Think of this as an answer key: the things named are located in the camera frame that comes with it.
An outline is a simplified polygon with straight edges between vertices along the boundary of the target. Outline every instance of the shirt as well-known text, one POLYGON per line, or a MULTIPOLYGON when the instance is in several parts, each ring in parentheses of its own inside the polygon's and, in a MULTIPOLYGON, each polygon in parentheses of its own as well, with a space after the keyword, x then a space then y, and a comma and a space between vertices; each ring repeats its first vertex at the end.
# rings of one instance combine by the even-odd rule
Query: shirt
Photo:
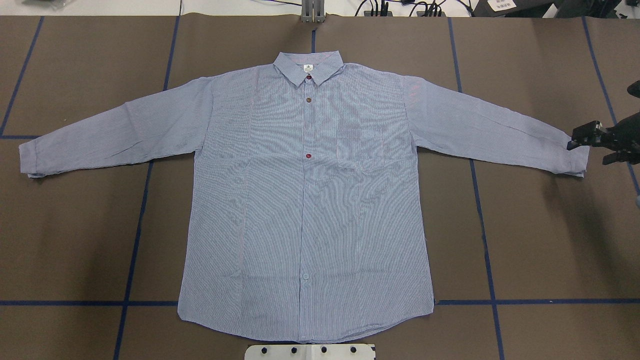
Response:
POLYGON ((333 343, 433 311, 416 146, 583 176, 588 148, 569 139, 338 52, 280 53, 41 136, 20 159, 42 177, 195 152, 180 317, 333 343))

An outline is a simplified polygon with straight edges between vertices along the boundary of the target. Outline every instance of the shirt pocket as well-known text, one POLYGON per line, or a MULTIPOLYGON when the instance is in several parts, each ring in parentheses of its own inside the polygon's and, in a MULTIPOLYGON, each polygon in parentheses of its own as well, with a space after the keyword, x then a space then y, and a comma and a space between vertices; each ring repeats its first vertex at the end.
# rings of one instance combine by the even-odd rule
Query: shirt pocket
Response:
POLYGON ((337 131, 336 157, 354 168, 368 171, 384 166, 384 137, 380 129, 337 131))

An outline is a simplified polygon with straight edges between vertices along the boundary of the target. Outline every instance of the blue tape line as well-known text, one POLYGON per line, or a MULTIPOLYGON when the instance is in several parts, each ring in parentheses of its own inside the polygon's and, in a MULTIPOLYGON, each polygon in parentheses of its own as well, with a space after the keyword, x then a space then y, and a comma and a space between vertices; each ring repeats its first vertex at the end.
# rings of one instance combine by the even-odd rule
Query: blue tape line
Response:
POLYGON ((40 135, 0 135, 0 139, 35 139, 39 138, 40 135))
POLYGON ((438 306, 455 305, 557 305, 557 304, 640 304, 640 299, 502 299, 502 300, 440 300, 438 306))
POLYGON ((640 299, 515 299, 497 300, 497 305, 553 305, 553 304, 640 304, 640 299))
POLYGON ((136 240, 133 243, 133 252, 131 254, 131 263, 129 264, 129 275, 127 276, 127 287, 125 289, 124 301, 122 304, 122 313, 120 314, 120 325, 118 326, 118 336, 116 338, 116 346, 113 352, 113 359, 120 357, 120 347, 122 346, 122 336, 124 335, 124 325, 127 320, 127 308, 129 307, 129 296, 131 295, 131 285, 133 283, 133 273, 136 269, 136 258, 138 257, 138 247, 140 245, 140 234, 142 233, 142 218, 147 208, 147 196, 149 191, 149 180, 151 178, 151 170, 154 168, 154 162, 149 161, 147 168, 147 179, 145 180, 145 189, 142 195, 142 205, 140 206, 140 215, 138 216, 138 228, 136 229, 136 240))
POLYGON ((177 301, 129 301, 129 306, 178 306, 177 301))
POLYGON ((31 54, 33 53, 33 48, 36 46, 36 40, 38 40, 38 35, 40 34, 40 29, 42 29, 43 21, 44 21, 44 16, 41 16, 40 21, 38 21, 38 27, 36 28, 36 32, 35 34, 33 34, 33 39, 31 39, 31 45, 29 46, 27 57, 24 59, 24 63, 22 64, 20 75, 18 75, 18 81, 15 82, 15 87, 13 88, 13 93, 11 94, 9 105, 6 107, 6 112, 4 113, 4 119, 2 120, 2 125, 0 125, 0 135, 4 133, 4 128, 6 127, 6 123, 9 121, 9 114, 11 113, 11 108, 13 107, 15 96, 18 94, 18 89, 20 88, 22 77, 24 76, 24 72, 27 70, 27 64, 29 63, 29 59, 31 58, 31 54))
POLYGON ((438 306, 451 306, 451 305, 493 305, 492 300, 439 300, 436 305, 438 306))
POLYGON ((317 28, 311 31, 311 53, 316 51, 316 30, 317 28))
MULTIPOLYGON (((124 301, 108 300, 0 300, 0 306, 123 306, 124 301)), ((558 304, 640 304, 640 299, 498 299, 498 300, 439 300, 437 306, 470 305, 558 305, 558 304)), ((127 306, 178 306, 169 300, 130 300, 127 306)))
MULTIPOLYGON (((593 61, 593 67, 596 70, 596 75, 598 76, 598 81, 600 82, 600 88, 602 88, 602 93, 604 95, 605 102, 607 103, 607 108, 609 109, 609 115, 611 116, 611 120, 613 121, 614 126, 618 125, 618 120, 616 119, 616 114, 613 112, 613 106, 611 105, 611 100, 609 99, 609 93, 607 92, 607 87, 604 85, 604 80, 602 79, 602 74, 600 73, 600 66, 598 66, 598 60, 596 60, 596 54, 593 50, 593 43, 591 43, 591 35, 589 34, 587 19, 584 16, 582 17, 582 27, 584 28, 584 34, 587 37, 587 45, 589 46, 591 61, 593 61)), ((631 167, 630 163, 627 163, 627 166, 629 167, 629 174, 631 175, 631 180, 633 181, 634 188, 636 189, 636 195, 640 195, 640 186, 638 186, 636 173, 634 172, 634 169, 631 167)))
POLYGON ((596 61, 596 54, 593 52, 593 45, 591 44, 591 35, 589 35, 587 20, 584 16, 582 17, 582 27, 584 28, 584 34, 587 36, 587 45, 589 46, 589 53, 591 53, 591 61, 593 61, 593 67, 596 69, 596 75, 598 76, 598 81, 600 82, 600 87, 602 88, 604 99, 607 102, 607 107, 609 108, 609 114, 611 115, 611 120, 613 120, 614 125, 617 125, 618 121, 616 120, 616 115, 613 113, 613 106, 611 106, 611 101, 609 100, 609 94, 607 93, 607 88, 604 86, 604 80, 602 79, 602 75, 600 73, 600 67, 598 66, 598 62, 596 61))
POLYGON ((166 65, 166 73, 164 74, 164 86, 162 89, 163 91, 169 88, 169 75, 171 74, 171 64, 173 62, 173 51, 175 50, 175 38, 178 36, 179 24, 180 24, 180 16, 176 16, 175 25, 173 26, 173 38, 171 39, 171 49, 169 50, 169 62, 166 65))
MULTIPOLYGON (((169 78, 171 76, 171 65, 173 63, 173 52, 175 50, 175 42, 178 36, 178 25, 180 24, 180 15, 175 17, 175 25, 173 26, 173 36, 171 39, 171 49, 169 50, 169 60, 166 64, 166 73, 164 75, 163 91, 169 87, 169 78)), ((118 360, 120 357, 120 347, 122 346, 122 336, 124 335, 124 325, 127 321, 127 308, 129 307, 129 296, 131 295, 131 285, 133 283, 133 273, 136 269, 136 258, 138 257, 138 247, 140 246, 140 234, 142 232, 142 218, 145 215, 147 208, 147 197, 149 191, 149 179, 151 178, 151 171, 154 168, 154 161, 149 161, 147 169, 147 179, 145 180, 145 189, 142 195, 142 205, 140 206, 140 215, 138 217, 138 228, 136 229, 136 240, 133 243, 133 253, 131 254, 131 264, 129 265, 129 276, 127 277, 127 287, 125 289, 124 304, 122 306, 122 314, 120 315, 120 326, 118 327, 118 337, 116 338, 116 345, 113 351, 113 360, 118 360)))
MULTIPOLYGON (((458 66, 458 53, 456 52, 456 40, 453 32, 453 22, 450 17, 447 18, 449 24, 449 38, 451 39, 451 52, 453 55, 453 66, 456 71, 456 82, 458 83, 458 92, 462 93, 462 80, 460 78, 460 67, 458 66)), ((480 218, 480 226, 482 229, 482 241, 484 245, 484 265, 486 267, 486 277, 489 283, 489 295, 491 301, 495 302, 495 290, 493 288, 493 275, 491 272, 491 261, 489 259, 489 246, 486 242, 486 232, 484 231, 484 217, 482 214, 482 206, 480 204, 480 194, 478 191, 477 179, 476 179, 476 167, 474 161, 469 159, 469 165, 471 166, 471 178, 474 184, 474 193, 476 195, 476 207, 478 216, 480 218)), ((502 331, 500 330, 500 319, 498 317, 498 307, 496 304, 492 304, 493 311, 493 325, 495 327, 495 339, 498 344, 498 355, 500 360, 504 360, 504 347, 502 346, 502 331)))
POLYGON ((122 306, 122 301, 0 300, 0 306, 122 306))
POLYGON ((462 92, 462 82, 460 80, 460 68, 458 67, 458 53, 456 52, 456 40, 453 37, 453 22, 447 18, 449 23, 449 39, 451 40, 451 52, 453 53, 453 67, 456 71, 456 82, 458 82, 458 92, 462 92))

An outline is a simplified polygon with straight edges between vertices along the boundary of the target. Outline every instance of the shirt collar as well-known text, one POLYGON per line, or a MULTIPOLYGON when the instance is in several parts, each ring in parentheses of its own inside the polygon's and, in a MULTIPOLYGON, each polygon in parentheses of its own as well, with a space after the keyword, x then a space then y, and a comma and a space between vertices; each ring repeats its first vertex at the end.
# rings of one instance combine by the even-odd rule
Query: shirt collar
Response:
POLYGON ((275 65, 291 83, 300 86, 307 74, 312 76, 317 85, 324 83, 334 74, 340 72, 344 63, 342 62, 340 52, 332 51, 329 53, 312 54, 280 53, 276 61, 273 62, 273 65, 275 65), (312 64, 314 69, 307 73, 302 70, 302 65, 299 64, 312 64))

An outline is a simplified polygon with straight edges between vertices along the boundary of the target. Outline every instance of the white label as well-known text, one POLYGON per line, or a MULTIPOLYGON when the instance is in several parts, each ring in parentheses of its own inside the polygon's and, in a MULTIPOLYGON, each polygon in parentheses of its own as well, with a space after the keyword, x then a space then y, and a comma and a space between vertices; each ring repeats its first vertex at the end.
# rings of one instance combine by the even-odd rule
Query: white label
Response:
POLYGON ((503 10, 516 7, 513 0, 487 0, 487 3, 489 3, 489 6, 491 6, 495 12, 501 12, 503 10))

